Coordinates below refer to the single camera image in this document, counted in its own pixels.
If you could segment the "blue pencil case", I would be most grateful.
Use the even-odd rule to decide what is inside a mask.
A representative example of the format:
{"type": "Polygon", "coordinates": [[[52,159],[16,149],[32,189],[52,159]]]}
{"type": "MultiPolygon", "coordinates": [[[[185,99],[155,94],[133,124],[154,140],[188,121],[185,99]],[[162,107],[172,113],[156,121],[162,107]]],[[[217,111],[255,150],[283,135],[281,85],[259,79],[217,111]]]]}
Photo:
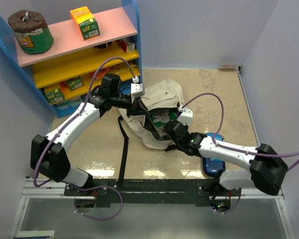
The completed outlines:
{"type": "Polygon", "coordinates": [[[214,177],[218,171],[225,170],[225,162],[216,158],[202,158],[202,171],[209,177],[214,177]]]}

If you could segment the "beige canvas backpack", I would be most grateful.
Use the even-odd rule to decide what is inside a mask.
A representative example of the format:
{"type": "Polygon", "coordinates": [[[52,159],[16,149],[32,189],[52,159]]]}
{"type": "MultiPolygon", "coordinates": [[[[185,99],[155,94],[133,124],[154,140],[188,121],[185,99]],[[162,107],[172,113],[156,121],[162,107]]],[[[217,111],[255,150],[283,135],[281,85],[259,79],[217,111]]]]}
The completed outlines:
{"type": "Polygon", "coordinates": [[[140,138],[142,144],[150,149],[172,151],[175,143],[167,136],[164,127],[167,123],[181,117],[179,108],[184,105],[182,87],[175,80],[163,80],[145,88],[142,83],[131,83],[132,114],[119,109],[119,127],[124,137],[124,146],[119,172],[119,186],[123,185],[128,156],[129,137],[122,121],[125,121],[132,132],[140,138]]]}

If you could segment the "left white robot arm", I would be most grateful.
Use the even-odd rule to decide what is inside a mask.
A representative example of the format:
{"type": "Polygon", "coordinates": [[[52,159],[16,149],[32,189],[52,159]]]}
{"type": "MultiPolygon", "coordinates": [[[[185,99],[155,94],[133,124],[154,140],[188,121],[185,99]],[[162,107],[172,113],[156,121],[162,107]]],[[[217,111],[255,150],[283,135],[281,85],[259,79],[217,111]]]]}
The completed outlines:
{"type": "Polygon", "coordinates": [[[146,113],[141,102],[145,88],[138,77],[132,79],[129,95],[119,93],[121,82],[118,75],[106,74],[101,84],[87,94],[85,101],[62,125],[46,136],[33,138],[30,166],[34,170],[34,178],[42,174],[50,181],[72,184],[81,195],[89,195],[93,191],[91,175],[71,166],[67,150],[93,122],[113,107],[125,109],[129,116],[146,113]]]}

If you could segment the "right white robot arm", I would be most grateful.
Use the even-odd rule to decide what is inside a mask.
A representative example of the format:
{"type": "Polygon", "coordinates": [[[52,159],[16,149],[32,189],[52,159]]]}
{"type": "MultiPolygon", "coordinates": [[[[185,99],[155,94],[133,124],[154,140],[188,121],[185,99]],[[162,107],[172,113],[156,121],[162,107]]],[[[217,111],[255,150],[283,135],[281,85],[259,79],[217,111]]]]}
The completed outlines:
{"type": "Polygon", "coordinates": [[[206,134],[189,133],[188,127],[171,121],[164,127],[176,148],[189,156],[214,158],[240,167],[237,171],[222,171],[212,183],[212,190],[222,196],[236,188],[257,188],[276,196],[288,170],[287,164],[267,144],[248,147],[222,143],[206,134]]]}

